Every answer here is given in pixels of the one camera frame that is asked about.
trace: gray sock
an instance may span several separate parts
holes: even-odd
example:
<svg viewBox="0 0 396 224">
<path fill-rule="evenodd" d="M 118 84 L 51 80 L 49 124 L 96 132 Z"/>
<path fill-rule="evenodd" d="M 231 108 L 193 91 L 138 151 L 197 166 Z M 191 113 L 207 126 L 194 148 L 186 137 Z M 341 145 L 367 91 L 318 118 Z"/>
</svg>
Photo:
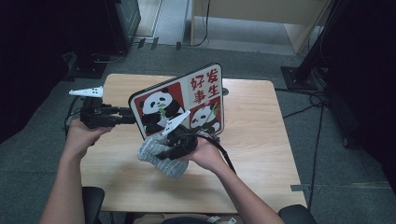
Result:
<svg viewBox="0 0 396 224">
<path fill-rule="evenodd" d="M 166 175 L 172 176 L 173 178 L 179 179 L 183 176 L 187 167 L 189 166 L 188 161 L 169 160 L 165 159 L 161 161 L 155 155 L 168 150 L 170 147 L 165 145 L 166 136 L 162 136 L 161 133 L 155 133 L 148 137 L 142 144 L 137 153 L 137 158 L 140 161 L 147 161 L 152 163 L 159 170 L 163 171 Z"/>
</svg>

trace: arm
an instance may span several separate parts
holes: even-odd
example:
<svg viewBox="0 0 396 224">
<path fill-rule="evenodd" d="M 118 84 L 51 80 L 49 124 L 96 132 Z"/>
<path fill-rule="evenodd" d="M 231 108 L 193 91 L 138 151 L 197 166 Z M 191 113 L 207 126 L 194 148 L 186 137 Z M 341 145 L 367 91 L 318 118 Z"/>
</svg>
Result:
<svg viewBox="0 0 396 224">
<path fill-rule="evenodd" d="M 40 224 L 85 223 L 80 162 L 88 147 L 101 134 L 110 130 L 111 128 L 90 130 L 79 120 L 73 120 Z"/>
<path fill-rule="evenodd" d="M 198 138 L 197 148 L 182 160 L 195 161 L 219 178 L 244 223 L 283 223 L 279 215 L 230 169 L 219 150 L 205 139 Z"/>
</svg>

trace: metal stand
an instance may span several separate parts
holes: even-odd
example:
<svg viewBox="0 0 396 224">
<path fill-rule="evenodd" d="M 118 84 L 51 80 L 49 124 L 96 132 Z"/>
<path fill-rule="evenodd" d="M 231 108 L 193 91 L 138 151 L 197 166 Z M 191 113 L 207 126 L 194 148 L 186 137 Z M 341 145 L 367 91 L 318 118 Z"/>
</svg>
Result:
<svg viewBox="0 0 396 224">
<path fill-rule="evenodd" d="M 289 90 L 310 90 L 317 91 L 318 86 L 315 79 L 310 75 L 304 80 L 298 80 L 295 76 L 298 72 L 298 67 L 285 67 L 281 66 L 283 78 L 285 79 L 286 86 Z"/>
</svg>

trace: black base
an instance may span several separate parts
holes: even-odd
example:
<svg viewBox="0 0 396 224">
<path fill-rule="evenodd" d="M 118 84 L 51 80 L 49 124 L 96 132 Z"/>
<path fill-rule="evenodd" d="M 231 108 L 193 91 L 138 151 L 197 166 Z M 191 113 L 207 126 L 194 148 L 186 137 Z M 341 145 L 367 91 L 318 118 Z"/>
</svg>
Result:
<svg viewBox="0 0 396 224">
<path fill-rule="evenodd" d="M 295 72 L 297 67 L 285 67 L 281 66 L 280 70 L 282 70 L 283 78 L 285 79 L 286 86 L 289 90 L 310 90 L 317 91 L 318 86 L 316 84 L 315 79 L 312 76 L 309 76 L 307 80 L 297 81 L 295 77 Z"/>
<path fill-rule="evenodd" d="M 108 62 L 109 56 L 101 56 L 100 62 Z M 78 60 L 76 60 L 67 74 L 66 79 L 80 77 L 80 78 L 95 78 L 100 79 L 105 72 L 107 63 L 93 63 L 90 68 L 80 69 L 78 67 Z"/>
</svg>

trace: chair armrest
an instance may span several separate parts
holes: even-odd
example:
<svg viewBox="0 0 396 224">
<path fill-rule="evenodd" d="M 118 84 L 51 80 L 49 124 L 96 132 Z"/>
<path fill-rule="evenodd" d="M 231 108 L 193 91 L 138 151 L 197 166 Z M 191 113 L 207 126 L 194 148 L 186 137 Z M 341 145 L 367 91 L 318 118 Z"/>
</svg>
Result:
<svg viewBox="0 0 396 224">
<path fill-rule="evenodd" d="M 279 210 L 279 216 L 285 224 L 317 224 L 311 213 L 304 206 L 295 204 Z"/>
<path fill-rule="evenodd" d="M 98 216 L 102 207 L 105 191 L 96 187 L 82 187 L 82 201 L 86 224 L 100 223 Z"/>
</svg>

